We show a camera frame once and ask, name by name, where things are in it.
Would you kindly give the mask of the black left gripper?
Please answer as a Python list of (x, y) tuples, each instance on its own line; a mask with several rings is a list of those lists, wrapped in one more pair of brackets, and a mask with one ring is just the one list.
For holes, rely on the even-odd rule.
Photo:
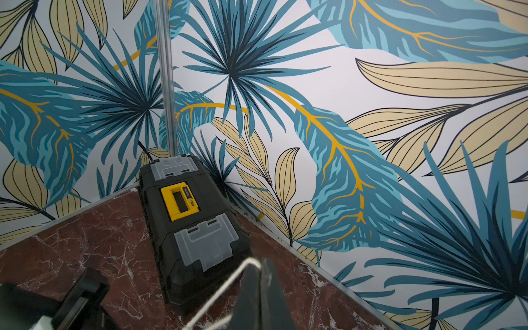
[(2, 329), (119, 329), (102, 306), (109, 281), (87, 268), (62, 301), (1, 284)]

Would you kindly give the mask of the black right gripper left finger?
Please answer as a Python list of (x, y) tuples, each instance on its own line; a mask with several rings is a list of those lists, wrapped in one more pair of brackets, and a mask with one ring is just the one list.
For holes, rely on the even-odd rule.
[(239, 293), (227, 329), (258, 330), (261, 328), (260, 277), (261, 263), (254, 258), (243, 268)]

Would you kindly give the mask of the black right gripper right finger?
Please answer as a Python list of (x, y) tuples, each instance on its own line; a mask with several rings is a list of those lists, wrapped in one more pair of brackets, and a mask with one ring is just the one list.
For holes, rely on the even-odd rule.
[(266, 258), (261, 263), (261, 329), (296, 329), (291, 316), (276, 267)]

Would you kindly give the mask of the cream cloth drawstring soil bag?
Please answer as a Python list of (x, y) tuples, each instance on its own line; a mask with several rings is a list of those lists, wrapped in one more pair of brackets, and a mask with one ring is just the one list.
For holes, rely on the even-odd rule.
[(198, 320), (210, 309), (210, 307), (220, 298), (224, 292), (239, 278), (248, 266), (253, 266), (257, 270), (261, 270), (261, 262), (253, 257), (245, 259), (240, 266), (224, 281), (218, 290), (202, 305), (198, 312), (186, 323), (183, 329), (193, 329)]

